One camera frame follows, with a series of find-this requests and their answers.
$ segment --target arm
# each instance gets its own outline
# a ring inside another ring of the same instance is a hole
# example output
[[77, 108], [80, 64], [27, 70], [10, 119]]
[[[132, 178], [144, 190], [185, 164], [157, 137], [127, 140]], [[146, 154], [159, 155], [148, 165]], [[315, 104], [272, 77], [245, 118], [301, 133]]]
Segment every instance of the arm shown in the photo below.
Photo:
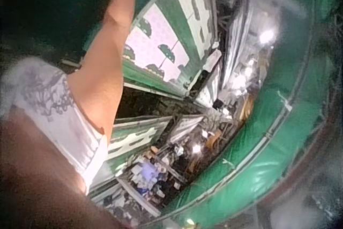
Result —
[[76, 104], [108, 141], [123, 91], [122, 54], [134, 6], [135, 0], [110, 1], [82, 68], [68, 76]]

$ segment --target raised arm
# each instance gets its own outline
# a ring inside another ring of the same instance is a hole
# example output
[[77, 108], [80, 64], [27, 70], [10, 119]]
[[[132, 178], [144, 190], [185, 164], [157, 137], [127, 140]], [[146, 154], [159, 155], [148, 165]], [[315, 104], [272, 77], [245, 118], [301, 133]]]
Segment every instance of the raised arm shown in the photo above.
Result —
[[122, 54], [134, 7], [135, 0], [110, 1], [81, 69], [68, 75], [76, 104], [108, 141], [123, 91]]

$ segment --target white cloth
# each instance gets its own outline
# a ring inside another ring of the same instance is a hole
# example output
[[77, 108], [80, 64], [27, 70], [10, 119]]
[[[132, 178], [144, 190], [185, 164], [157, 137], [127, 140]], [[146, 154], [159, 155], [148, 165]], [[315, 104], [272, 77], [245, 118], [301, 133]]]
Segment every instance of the white cloth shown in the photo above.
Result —
[[17, 63], [1, 81], [1, 118], [22, 108], [85, 181], [87, 193], [107, 156], [107, 138], [85, 119], [70, 93], [66, 74], [38, 58]]

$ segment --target person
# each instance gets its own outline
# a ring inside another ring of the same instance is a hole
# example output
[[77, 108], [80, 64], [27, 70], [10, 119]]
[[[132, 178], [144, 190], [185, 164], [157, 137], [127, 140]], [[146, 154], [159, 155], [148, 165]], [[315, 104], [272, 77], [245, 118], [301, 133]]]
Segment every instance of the person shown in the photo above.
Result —
[[106, 159], [135, 0], [111, 0], [82, 67], [30, 57], [1, 81], [0, 228], [122, 228], [86, 194]]

